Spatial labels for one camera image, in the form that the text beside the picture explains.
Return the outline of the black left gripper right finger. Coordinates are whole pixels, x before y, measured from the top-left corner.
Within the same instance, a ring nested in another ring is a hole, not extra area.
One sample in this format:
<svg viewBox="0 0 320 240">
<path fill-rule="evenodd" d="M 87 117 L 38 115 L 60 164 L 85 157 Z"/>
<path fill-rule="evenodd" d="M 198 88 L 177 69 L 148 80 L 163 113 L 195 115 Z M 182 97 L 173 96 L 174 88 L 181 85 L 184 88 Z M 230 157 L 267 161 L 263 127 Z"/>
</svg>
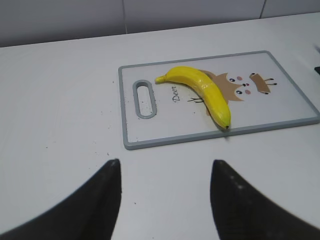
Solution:
<svg viewBox="0 0 320 240">
<path fill-rule="evenodd" d="M 210 204 L 221 240 L 318 240 L 320 230 L 264 196 L 226 161 L 214 160 Z"/>
</svg>

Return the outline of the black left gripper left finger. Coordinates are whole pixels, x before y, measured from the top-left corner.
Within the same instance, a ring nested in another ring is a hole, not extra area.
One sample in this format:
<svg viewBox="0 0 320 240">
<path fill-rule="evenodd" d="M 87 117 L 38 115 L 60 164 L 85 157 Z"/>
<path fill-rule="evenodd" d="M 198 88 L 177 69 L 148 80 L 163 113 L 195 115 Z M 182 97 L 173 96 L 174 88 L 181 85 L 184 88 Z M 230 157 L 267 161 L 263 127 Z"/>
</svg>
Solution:
<svg viewBox="0 0 320 240">
<path fill-rule="evenodd" d="M 121 162 L 107 161 L 62 202 L 0 235 L 2 240 L 110 240 L 122 199 Z"/>
</svg>

